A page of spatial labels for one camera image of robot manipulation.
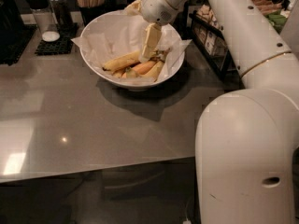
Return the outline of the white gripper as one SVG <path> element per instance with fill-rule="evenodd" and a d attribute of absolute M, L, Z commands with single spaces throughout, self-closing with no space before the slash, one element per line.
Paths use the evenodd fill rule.
<path fill-rule="evenodd" d="M 141 14 L 145 21 L 153 22 L 145 29 L 145 38 L 139 54 L 140 62 L 144 63 L 150 59 L 162 36 L 162 26 L 172 22 L 187 1 L 189 0 L 135 0 L 124 9 L 128 16 Z"/>

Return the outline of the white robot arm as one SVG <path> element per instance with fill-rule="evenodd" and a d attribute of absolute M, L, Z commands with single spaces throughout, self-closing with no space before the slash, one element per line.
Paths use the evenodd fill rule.
<path fill-rule="evenodd" d="M 166 25 L 188 0 L 141 0 Z M 299 61 L 251 0 L 208 0 L 243 89 L 203 111 L 195 161 L 201 224 L 295 224 L 292 158 L 299 142 Z"/>

